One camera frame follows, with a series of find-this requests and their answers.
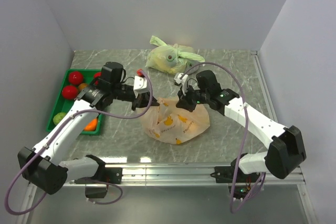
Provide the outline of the orange banana-print plastic bag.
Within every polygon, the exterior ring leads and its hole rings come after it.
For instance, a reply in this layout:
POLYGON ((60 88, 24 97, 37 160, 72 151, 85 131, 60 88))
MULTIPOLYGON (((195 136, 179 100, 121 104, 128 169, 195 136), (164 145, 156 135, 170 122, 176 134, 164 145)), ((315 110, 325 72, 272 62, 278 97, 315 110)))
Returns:
POLYGON ((177 98, 158 98, 140 117, 144 132, 151 138, 168 144, 183 144, 210 127, 208 111, 197 105, 193 112, 176 107, 177 98))

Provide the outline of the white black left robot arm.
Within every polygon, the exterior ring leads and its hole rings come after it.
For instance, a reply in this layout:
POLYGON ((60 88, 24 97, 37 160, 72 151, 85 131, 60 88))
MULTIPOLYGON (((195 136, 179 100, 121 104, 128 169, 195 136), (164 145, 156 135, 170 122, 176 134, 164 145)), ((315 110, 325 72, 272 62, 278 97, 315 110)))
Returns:
POLYGON ((114 100, 132 104, 132 110, 148 110, 157 105, 148 75, 139 70, 133 85, 124 83, 122 64, 107 62, 100 76, 94 78, 75 98, 66 116, 33 148, 22 148, 18 161, 22 176, 49 195, 55 194, 68 181, 89 178, 93 183, 106 179, 105 162, 94 155, 64 161, 69 147, 84 128, 114 100))

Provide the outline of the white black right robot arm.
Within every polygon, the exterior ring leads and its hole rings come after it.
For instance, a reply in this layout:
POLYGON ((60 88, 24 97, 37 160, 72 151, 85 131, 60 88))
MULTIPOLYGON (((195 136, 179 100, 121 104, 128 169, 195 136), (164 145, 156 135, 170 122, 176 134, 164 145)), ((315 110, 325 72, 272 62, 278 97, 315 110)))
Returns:
POLYGON ((306 150, 301 131, 296 126, 286 127, 266 117, 243 101, 231 89, 223 89, 210 70, 196 75, 198 88, 188 85, 188 75, 177 73, 175 84, 180 87, 177 108, 194 111, 201 104, 221 115, 248 127, 248 132, 257 137, 267 149, 266 152, 243 154, 239 164, 231 169, 235 181, 244 181, 249 174, 270 172, 279 179, 286 178, 303 161, 306 150))

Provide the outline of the green tied plastic bag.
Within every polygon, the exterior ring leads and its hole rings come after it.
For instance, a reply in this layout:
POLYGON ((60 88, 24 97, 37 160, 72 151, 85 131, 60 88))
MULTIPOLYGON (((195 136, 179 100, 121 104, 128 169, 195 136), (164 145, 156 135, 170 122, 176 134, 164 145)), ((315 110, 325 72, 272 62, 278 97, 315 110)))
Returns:
POLYGON ((205 62, 204 57, 196 54, 189 46, 167 44, 159 37, 151 36, 150 44, 155 45, 146 58, 145 66, 160 72, 175 75, 184 72, 197 63, 205 62))

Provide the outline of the red fake apple top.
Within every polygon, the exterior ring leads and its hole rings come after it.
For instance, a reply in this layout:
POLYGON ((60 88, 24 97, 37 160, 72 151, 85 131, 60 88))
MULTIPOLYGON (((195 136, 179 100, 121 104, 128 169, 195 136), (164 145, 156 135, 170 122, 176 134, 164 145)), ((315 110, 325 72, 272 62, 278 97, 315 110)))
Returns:
POLYGON ((97 72, 94 74, 93 79, 96 80, 100 76, 101 76, 101 72, 97 72))

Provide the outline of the red fake apple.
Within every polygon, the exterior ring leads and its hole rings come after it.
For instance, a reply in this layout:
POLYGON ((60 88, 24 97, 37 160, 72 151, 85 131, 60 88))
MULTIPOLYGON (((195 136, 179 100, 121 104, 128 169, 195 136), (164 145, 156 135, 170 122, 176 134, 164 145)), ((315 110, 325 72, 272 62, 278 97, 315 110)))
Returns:
POLYGON ((74 100, 77 97, 78 93, 78 89, 75 86, 71 85, 65 86, 61 91, 62 97, 67 100, 74 100))
POLYGON ((70 84, 72 84, 74 86, 79 86, 80 84, 83 83, 84 77, 83 77, 81 72, 73 71, 69 74, 68 81, 69 81, 70 84))
POLYGON ((93 79, 96 80, 100 76, 101 76, 101 72, 97 72, 94 74, 93 79))

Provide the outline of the fake orange in tray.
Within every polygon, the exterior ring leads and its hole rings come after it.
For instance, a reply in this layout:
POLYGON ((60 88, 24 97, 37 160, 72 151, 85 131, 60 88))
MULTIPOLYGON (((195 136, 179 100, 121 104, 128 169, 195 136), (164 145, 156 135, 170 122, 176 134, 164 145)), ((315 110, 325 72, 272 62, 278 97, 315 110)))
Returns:
POLYGON ((85 128, 84 131, 95 131, 98 125, 98 118, 93 119, 85 128))

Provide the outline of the small brown-orange fake fruit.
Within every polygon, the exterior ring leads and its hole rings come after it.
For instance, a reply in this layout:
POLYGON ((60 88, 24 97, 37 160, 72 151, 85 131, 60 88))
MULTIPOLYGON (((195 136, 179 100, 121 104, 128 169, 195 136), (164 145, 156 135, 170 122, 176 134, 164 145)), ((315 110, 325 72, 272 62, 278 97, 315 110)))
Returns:
POLYGON ((78 85, 78 90, 82 91, 84 88, 86 88, 88 86, 87 83, 81 83, 80 85, 78 85))

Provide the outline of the red fake apple left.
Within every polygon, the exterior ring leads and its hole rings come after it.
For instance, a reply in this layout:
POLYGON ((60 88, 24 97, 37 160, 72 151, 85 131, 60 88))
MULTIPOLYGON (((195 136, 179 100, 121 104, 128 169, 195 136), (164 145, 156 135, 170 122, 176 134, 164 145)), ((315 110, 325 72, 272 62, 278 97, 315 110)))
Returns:
POLYGON ((70 84, 72 84, 74 86, 79 86, 80 84, 83 83, 84 77, 83 77, 81 72, 73 71, 69 74, 68 81, 69 81, 70 84))

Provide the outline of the red fake apple lower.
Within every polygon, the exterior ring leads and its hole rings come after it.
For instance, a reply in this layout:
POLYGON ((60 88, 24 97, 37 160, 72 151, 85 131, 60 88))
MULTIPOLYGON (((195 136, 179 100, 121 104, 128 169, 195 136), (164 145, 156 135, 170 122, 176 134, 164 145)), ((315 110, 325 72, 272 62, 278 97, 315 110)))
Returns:
POLYGON ((74 100, 77 97, 78 93, 78 89, 75 86, 71 85, 65 86, 61 91, 62 97, 67 100, 74 100))

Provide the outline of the green fake apple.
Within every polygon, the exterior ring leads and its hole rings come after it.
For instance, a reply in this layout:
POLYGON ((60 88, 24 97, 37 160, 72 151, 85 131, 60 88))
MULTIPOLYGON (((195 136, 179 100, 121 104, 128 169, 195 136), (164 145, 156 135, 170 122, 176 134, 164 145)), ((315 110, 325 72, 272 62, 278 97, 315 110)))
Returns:
POLYGON ((66 112, 59 112, 53 117, 53 123, 54 125, 57 125, 61 122, 61 120, 66 116, 66 112))

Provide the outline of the green plastic fruit tray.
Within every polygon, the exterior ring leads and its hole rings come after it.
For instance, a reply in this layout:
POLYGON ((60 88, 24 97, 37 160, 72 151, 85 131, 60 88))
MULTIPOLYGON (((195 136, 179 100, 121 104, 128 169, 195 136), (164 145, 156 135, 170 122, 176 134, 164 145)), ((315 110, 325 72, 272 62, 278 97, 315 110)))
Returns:
POLYGON ((62 92, 62 90, 65 86, 71 85, 68 77, 74 71, 79 71, 79 72, 82 73, 83 80, 84 80, 85 83, 90 83, 93 80, 94 75, 97 72, 100 72, 100 70, 98 70, 98 69, 68 69, 65 72, 62 83, 61 83, 61 86, 60 86, 60 89, 59 89, 59 92, 58 92, 58 95, 56 96, 54 107, 51 111, 51 114, 50 114, 49 119, 48 119, 48 123, 46 125, 46 131, 47 132, 51 132, 56 127, 56 125, 53 122, 54 116, 56 114, 60 113, 60 112, 65 112, 65 113, 69 112, 73 103, 74 103, 74 100, 65 99, 61 94, 61 92, 62 92))

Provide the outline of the aluminium mounting rail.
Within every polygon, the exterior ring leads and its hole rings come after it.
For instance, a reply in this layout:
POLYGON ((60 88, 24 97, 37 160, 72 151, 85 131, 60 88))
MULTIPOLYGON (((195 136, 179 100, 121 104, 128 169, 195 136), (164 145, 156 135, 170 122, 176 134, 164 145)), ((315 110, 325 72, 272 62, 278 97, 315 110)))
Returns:
POLYGON ((42 161, 29 168, 25 178, 52 195, 63 185, 72 184, 81 178, 94 178, 107 167, 122 167, 122 186, 212 186, 231 183, 216 183, 210 176, 215 166, 231 166, 228 163, 176 163, 176 164, 98 164, 90 158, 65 161, 60 165, 42 161))

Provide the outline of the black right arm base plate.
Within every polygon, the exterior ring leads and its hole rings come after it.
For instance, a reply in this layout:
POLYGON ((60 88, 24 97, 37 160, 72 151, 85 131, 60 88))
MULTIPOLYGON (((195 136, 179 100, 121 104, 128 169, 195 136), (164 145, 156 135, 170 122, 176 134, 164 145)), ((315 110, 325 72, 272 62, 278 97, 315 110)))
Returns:
MULTIPOLYGON (((235 168, 232 166, 215 166, 214 172, 210 174, 216 180, 216 183, 232 183, 235 168)), ((257 173, 244 174, 241 169, 237 172, 237 183, 251 183, 256 182, 260 175, 257 173)))

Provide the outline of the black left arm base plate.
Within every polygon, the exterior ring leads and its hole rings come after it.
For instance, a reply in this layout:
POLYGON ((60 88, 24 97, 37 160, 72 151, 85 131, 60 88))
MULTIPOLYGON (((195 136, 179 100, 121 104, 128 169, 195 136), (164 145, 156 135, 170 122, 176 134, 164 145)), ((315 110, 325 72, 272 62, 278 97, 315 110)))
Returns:
POLYGON ((81 178, 74 180, 75 184, 94 184, 99 183, 111 183, 111 184, 121 184, 122 181, 122 167, 107 167, 104 169, 101 175, 98 175, 94 178, 81 178))

